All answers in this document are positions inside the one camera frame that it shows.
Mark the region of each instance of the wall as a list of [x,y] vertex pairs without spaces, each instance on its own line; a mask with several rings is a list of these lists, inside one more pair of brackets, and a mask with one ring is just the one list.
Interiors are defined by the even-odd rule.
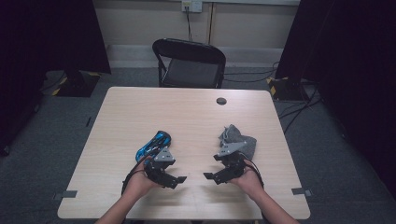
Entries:
[[[202,13],[190,14],[192,39],[217,47],[283,49],[298,2],[203,2]],[[180,1],[94,0],[94,4],[107,45],[150,46],[163,37],[189,38]]]

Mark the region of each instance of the wall socket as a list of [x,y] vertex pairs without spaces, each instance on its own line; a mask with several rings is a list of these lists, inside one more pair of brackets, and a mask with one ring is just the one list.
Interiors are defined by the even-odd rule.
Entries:
[[202,1],[181,1],[181,11],[186,11],[186,7],[189,12],[202,12]]

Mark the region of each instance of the person's left hand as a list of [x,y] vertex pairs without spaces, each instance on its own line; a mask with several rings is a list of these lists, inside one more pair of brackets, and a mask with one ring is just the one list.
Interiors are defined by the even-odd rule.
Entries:
[[159,184],[151,181],[145,173],[145,161],[140,162],[136,167],[136,173],[128,181],[128,185],[123,195],[134,195],[138,198],[145,196],[151,189],[160,187]]

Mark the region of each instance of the folding chair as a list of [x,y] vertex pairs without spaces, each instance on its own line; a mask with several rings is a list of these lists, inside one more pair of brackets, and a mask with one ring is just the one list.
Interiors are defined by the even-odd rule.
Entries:
[[[226,59],[219,49],[172,38],[155,41],[152,49],[158,59],[160,87],[221,88]],[[171,59],[167,67],[163,58]]]

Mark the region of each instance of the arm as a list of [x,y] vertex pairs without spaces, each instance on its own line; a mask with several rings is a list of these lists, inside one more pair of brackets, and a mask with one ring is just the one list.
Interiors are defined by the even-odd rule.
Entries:
[[144,162],[137,166],[134,174],[121,197],[111,206],[110,209],[95,223],[122,223],[134,204],[145,196],[152,188],[159,187],[146,177],[144,172]]
[[243,190],[262,210],[264,216],[273,224],[298,223],[279,204],[277,204],[260,184],[259,178],[251,168],[246,167],[245,173],[239,178],[232,179],[231,183]]

